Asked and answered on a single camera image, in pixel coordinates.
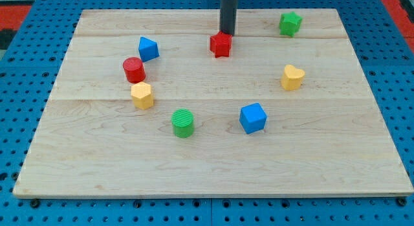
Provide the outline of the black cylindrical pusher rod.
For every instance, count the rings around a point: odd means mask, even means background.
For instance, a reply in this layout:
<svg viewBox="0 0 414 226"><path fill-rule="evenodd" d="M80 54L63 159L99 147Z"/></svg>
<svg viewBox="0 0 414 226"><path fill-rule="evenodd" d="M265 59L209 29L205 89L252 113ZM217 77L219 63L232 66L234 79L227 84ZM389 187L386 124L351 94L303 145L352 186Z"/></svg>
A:
<svg viewBox="0 0 414 226"><path fill-rule="evenodd" d="M238 0L220 0L219 30L225 34L235 34Z"/></svg>

